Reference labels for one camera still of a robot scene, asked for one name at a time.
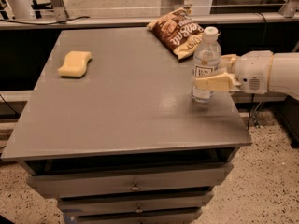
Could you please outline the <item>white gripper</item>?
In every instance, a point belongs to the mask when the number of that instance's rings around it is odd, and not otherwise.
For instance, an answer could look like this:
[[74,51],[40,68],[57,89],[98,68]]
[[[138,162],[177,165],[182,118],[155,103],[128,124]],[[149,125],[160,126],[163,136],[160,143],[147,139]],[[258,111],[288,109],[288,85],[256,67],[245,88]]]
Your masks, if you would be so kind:
[[230,91],[239,86],[244,93],[265,94],[268,92],[269,70],[273,56],[271,51],[251,51],[239,58],[236,54],[222,55],[219,71],[224,73],[196,77],[193,85],[197,89],[207,91]]

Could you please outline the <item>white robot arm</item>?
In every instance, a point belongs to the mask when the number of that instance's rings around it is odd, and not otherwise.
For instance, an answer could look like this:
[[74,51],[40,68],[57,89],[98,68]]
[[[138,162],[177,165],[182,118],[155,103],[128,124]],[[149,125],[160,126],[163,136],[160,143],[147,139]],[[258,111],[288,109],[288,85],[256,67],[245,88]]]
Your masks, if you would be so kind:
[[251,51],[242,56],[223,55],[219,68],[209,75],[195,77],[192,84],[208,91],[265,94],[278,92],[299,99],[299,53]]

